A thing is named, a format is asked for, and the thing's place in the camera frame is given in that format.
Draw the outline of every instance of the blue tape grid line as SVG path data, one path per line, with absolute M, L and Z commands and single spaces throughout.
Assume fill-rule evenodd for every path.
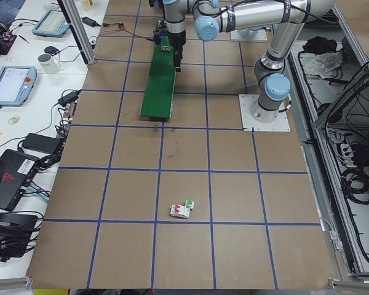
M 114 63 L 126 63 L 127 61 L 125 60 L 115 60 L 115 59 L 111 59 L 111 58 L 96 58 L 96 60 L 101 60 L 101 61 L 112 61 Z M 150 61 L 129 61 L 129 63 L 144 63 L 144 64 L 151 64 Z M 181 63 L 181 65 L 187 65 L 187 66 L 232 66 L 232 67 L 241 67 L 241 68 L 254 68 L 254 66 L 252 65 L 227 65 L 225 63 Z
M 265 201 L 264 201 L 264 194 L 263 194 L 263 184 L 262 184 L 262 181 L 261 181 L 260 166 L 258 165 L 258 154 L 257 154 L 257 146 L 256 146 L 256 138 L 255 138 L 255 135 L 254 135 L 254 130 L 252 131 L 252 140 L 253 140 L 254 156 L 255 156 L 255 160 L 256 160 L 258 184 L 260 186 L 261 203 L 262 203 L 262 206 L 263 206 L 263 213 L 264 213 L 266 239 L 267 239 L 267 242 L 268 242 L 269 257 L 271 258 L 271 267 L 272 267 L 273 280 L 274 280 L 274 284 L 275 284 L 275 289 L 278 289 L 279 285 L 277 284 L 276 269 L 275 269 L 275 263 L 274 263 L 274 260 L 273 260 L 271 238 L 269 236 L 268 217 L 267 217 L 266 208 L 265 208 Z
M 141 7 L 141 0 L 139 0 L 138 3 L 138 14 Z M 106 15 L 106 16 L 126 16 L 126 17 L 135 17 L 135 27 L 134 31 L 137 28 L 138 18 L 139 17 L 149 17 L 149 18 L 155 18 L 155 16 L 141 16 L 141 15 Z M 93 272 L 93 264 L 95 259 L 95 253 L 97 250 L 97 243 L 98 243 L 98 235 L 100 231 L 100 225 L 101 224 L 153 224 L 154 225 L 154 231 L 153 231 L 153 258 L 152 258 L 152 270 L 151 270 L 151 288 L 154 287 L 154 269 L 155 269 L 155 259 L 156 259 L 156 240 L 157 240 L 157 225 L 158 224 L 194 224 L 194 225 L 210 225 L 210 235 L 211 235 L 211 250 L 212 250 L 212 274 L 213 274 L 213 287 L 216 289 L 217 283 L 216 283 L 216 265 L 215 265 L 215 250 L 214 250 L 214 236 L 213 236 L 213 226 L 214 225 L 243 225 L 243 226 L 265 226 L 266 228 L 266 236 L 268 241 L 268 249 L 269 249 L 269 255 L 271 260 L 271 267 L 272 267 L 272 274 L 274 278 L 274 285 L 277 289 L 278 282 L 277 282 L 277 276 L 276 276 L 276 270 L 274 266 L 274 260 L 273 260 L 273 253 L 272 253 L 272 245 L 271 245 L 271 239 L 269 236 L 269 227 L 271 226 L 320 226 L 320 223 L 316 222 L 268 222 L 267 214 L 266 214 L 266 207 L 264 203 L 264 197 L 263 197 L 263 188 L 262 188 L 262 182 L 261 182 L 261 175 L 262 174 L 298 174 L 298 175 L 306 175 L 307 172 L 305 171 L 260 171 L 259 163 L 258 163 L 258 154 L 256 150 L 256 142 L 255 142 L 255 136 L 254 132 L 252 132 L 252 140 L 253 140 L 253 147 L 254 147 L 254 153 L 255 153 L 255 161 L 256 161 L 256 171 L 226 171 L 226 170 L 212 170 L 210 166 L 210 141 L 209 141 L 209 130 L 233 130 L 233 131 L 243 131 L 239 128 L 212 128 L 209 127 L 208 122 L 208 96 L 209 95 L 235 95 L 231 93 L 208 93 L 207 92 L 207 80 L 206 80 L 206 67 L 207 66 L 232 66 L 232 67 L 242 67 L 242 72 L 244 75 L 244 86 L 247 92 L 247 81 L 246 81 L 246 74 L 245 69 L 246 68 L 252 68 L 253 66 L 248 66 L 244 64 L 244 56 L 242 53 L 242 46 L 239 43 L 239 49 L 240 49 L 240 58 L 241 58 L 241 65 L 224 65 L 224 64 L 206 64 L 206 58 L 205 58 L 205 43 L 203 43 L 203 55 L 204 55 L 204 62 L 202 64 L 198 63 L 183 63 L 184 65 L 202 65 L 204 67 L 204 87 L 205 92 L 204 93 L 188 93 L 188 92 L 175 92 L 176 94 L 189 94 L 189 95 L 205 95 L 205 108 L 206 108 L 206 127 L 166 127 L 164 126 L 164 123 L 162 122 L 161 126 L 158 127 L 141 127 L 141 126 L 122 126 L 119 125 L 119 118 L 121 115 L 121 109 L 123 104 L 123 97 L 125 93 L 144 93 L 144 91 L 136 91 L 136 90 L 125 90 L 125 85 L 127 82 L 127 74 L 129 72 L 129 66 L 131 63 L 149 63 L 147 61 L 131 61 L 131 54 L 133 49 L 133 43 L 135 36 L 100 36 L 100 37 L 131 37 L 132 43 L 129 53 L 129 59 L 127 61 L 122 60 L 115 60 L 115 59 L 105 59 L 105 58 L 97 58 L 97 60 L 103 60 L 103 61 L 110 61 L 110 62 L 126 62 L 127 63 L 127 69 L 126 69 L 126 75 L 125 80 L 123 84 L 122 90 L 106 90 L 106 89 L 84 89 L 83 91 L 86 92 L 117 92 L 121 93 L 121 103 L 119 107 L 119 112 L 117 115 L 116 125 L 92 125 L 92 124 L 73 124 L 73 126 L 78 127 L 110 127 L 115 128 L 115 134 L 113 138 L 113 144 L 111 148 L 111 155 L 109 158 L 109 165 L 108 168 L 105 167 L 60 167 L 60 169 L 86 169 L 86 170 L 107 170 L 106 175 L 106 181 L 105 181 L 105 187 L 103 191 L 103 197 L 101 200 L 101 206 L 100 206 L 100 213 L 98 216 L 98 219 L 45 219 L 44 221 L 47 222 L 88 222 L 88 223 L 97 223 L 97 229 L 96 229 L 96 235 L 95 235 L 95 243 L 93 246 L 93 252 L 92 252 L 92 259 L 90 262 L 90 269 L 89 269 L 89 276 L 87 280 L 87 288 L 90 288 L 90 281 L 92 278 L 92 272 Z M 113 160 L 113 154 L 114 154 L 114 148 L 116 143 L 116 137 L 118 129 L 120 128 L 159 128 L 161 129 L 161 148 L 160 148 L 160 155 L 159 155 L 159 168 L 157 169 L 142 169 L 142 168 L 113 168 L 111 167 L 111 163 Z M 164 130 L 165 129 L 188 129 L 188 130 L 206 130 L 207 132 L 207 157 L 208 157 L 208 170 L 171 170 L 171 169 L 162 169 L 162 153 L 164 148 Z M 155 207 L 155 217 L 152 221 L 140 221 L 140 220 L 110 220 L 110 219 L 103 219 L 103 207 L 105 202 L 105 196 L 106 196 L 106 190 L 108 187 L 108 181 L 109 181 L 109 174 L 111 170 L 123 170 L 123 171 L 156 171 L 158 172 L 157 177 L 157 189 L 156 189 L 156 207 Z M 209 189 L 209 205 L 210 205 L 210 221 L 158 221 L 158 206 L 159 206 L 159 191 L 160 191 L 160 182 L 161 182 L 161 173 L 163 171 L 172 171 L 172 172 L 191 172 L 191 173 L 208 173 L 208 189 Z M 261 194 L 261 203 L 263 206 L 263 214 L 264 214 L 264 222 L 224 222 L 224 221 L 214 221 L 213 220 L 213 198 L 212 198 L 212 173 L 254 173 L 258 175 L 258 182 L 260 187 L 260 194 Z
M 139 14 L 139 12 L 140 12 L 140 7 L 141 7 L 141 0 L 138 1 L 138 13 L 137 14 Z M 136 17 L 136 19 L 135 19 L 135 28 L 137 27 L 137 22 L 138 22 L 138 17 Z M 125 84 L 127 82 L 127 75 L 129 73 L 130 60 L 131 60 L 131 54 L 132 54 L 133 44 L 134 44 L 134 36 L 133 36 L 132 41 L 131 41 L 129 59 L 128 59 L 128 62 L 127 62 L 127 68 L 126 68 L 126 72 L 125 72 L 125 79 L 124 79 L 123 87 L 122 87 L 123 90 L 125 89 Z M 100 213 L 98 215 L 98 222 L 97 222 L 97 229 L 96 229 L 96 235 L 95 235 L 95 240 L 94 240 L 92 258 L 91 258 L 91 261 L 90 261 L 89 275 L 88 275 L 88 278 L 87 278 L 87 284 L 86 284 L 86 288 L 87 289 L 90 288 L 90 281 L 92 279 L 92 274 L 93 274 L 93 266 L 94 266 L 95 253 L 96 253 L 96 250 L 97 250 L 98 236 L 99 236 L 99 233 L 100 233 L 100 224 L 101 224 L 101 220 L 102 220 L 102 217 L 103 217 L 103 209 L 104 209 L 104 202 L 105 202 L 106 190 L 108 188 L 109 174 L 110 174 L 110 171 L 111 171 L 110 168 L 111 168 L 113 154 L 114 154 L 114 150 L 115 150 L 116 137 L 117 137 L 117 129 L 118 129 L 118 125 L 119 125 L 119 118 L 120 118 L 120 115 L 121 115 L 123 96 L 124 96 L 124 92 L 122 92 L 121 103 L 120 103 L 119 111 L 118 111 L 117 118 L 116 118 L 115 133 L 114 133 L 112 147 L 111 147 L 111 154 L 109 156 L 109 164 L 108 164 L 108 169 L 107 169 L 107 173 L 106 173 L 106 179 L 105 179 L 103 197 L 102 197 L 101 205 L 100 205 Z
M 207 157 L 208 157 L 208 189 L 209 189 L 209 215 L 210 215 L 210 248 L 212 252 L 212 278 L 213 289 L 217 289 L 216 282 L 216 263 L 215 263 L 215 238 L 213 235 L 213 200 L 212 200 L 212 174 L 210 172 L 210 140 L 209 140 L 209 111 L 208 111 L 208 87 L 207 87 L 207 67 L 205 42 L 202 43 L 202 54 L 204 56 L 204 89 L 205 89 L 205 112 L 207 124 Z
M 116 219 L 62 219 L 44 218 L 46 222 L 73 223 L 126 223 L 126 224 L 198 224 L 221 226 L 321 226 L 317 222 L 240 222 L 240 221 L 156 221 L 156 220 L 116 220 Z
M 159 171 L 157 174 L 157 192 L 156 192 L 156 208 L 154 211 L 154 227 L 153 227 L 153 252 L 152 252 L 152 271 L 150 279 L 150 288 L 154 288 L 154 269 L 156 261 L 156 238 L 157 238 L 157 219 L 159 214 L 159 196 L 161 183 L 161 166 L 162 166 L 162 152 L 164 148 L 164 129 L 161 130 L 160 154 L 159 154 Z
M 153 169 L 153 168 L 106 168 L 106 167 L 59 167 L 61 170 L 117 170 L 117 171 L 151 171 L 151 172 L 182 172 L 182 173 L 233 173 L 233 174 L 289 174 L 307 175 L 305 171 L 235 171 L 235 170 L 180 170 L 180 169 Z

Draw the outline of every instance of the black power adapter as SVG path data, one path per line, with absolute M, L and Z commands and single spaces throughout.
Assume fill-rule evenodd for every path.
M 101 26 L 99 23 L 97 23 L 95 20 L 91 19 L 90 17 L 82 17 L 82 22 L 85 25 L 91 26 L 94 28 L 95 26 Z
M 63 146 L 63 140 L 48 137 L 40 134 L 29 133 L 26 136 L 22 147 L 32 151 L 45 152 L 46 154 L 54 154 Z
M 57 100 L 57 102 L 61 106 L 66 106 L 67 103 L 73 103 L 78 99 L 78 95 L 80 94 L 81 90 L 78 91 L 71 91 L 69 94 L 66 94 L 65 96 L 62 96 Z

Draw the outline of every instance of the power strip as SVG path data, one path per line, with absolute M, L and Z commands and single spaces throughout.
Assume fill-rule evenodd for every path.
M 346 159 L 345 163 L 348 168 L 356 168 L 357 166 L 354 165 L 353 156 L 354 152 L 352 151 L 350 144 L 341 143 L 340 144 L 340 151 L 342 156 Z

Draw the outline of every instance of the mouse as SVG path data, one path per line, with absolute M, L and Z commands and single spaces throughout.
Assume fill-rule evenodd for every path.
M 54 46 L 48 46 L 44 49 L 44 52 L 50 54 L 51 56 L 54 56 L 54 55 L 58 54 L 60 52 L 60 50 L 58 50 Z

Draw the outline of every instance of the green board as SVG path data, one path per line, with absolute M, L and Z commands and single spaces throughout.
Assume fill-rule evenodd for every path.
M 153 118 L 170 118 L 173 88 L 177 72 L 173 65 L 173 48 L 164 36 L 153 52 L 148 85 L 146 86 L 140 115 Z

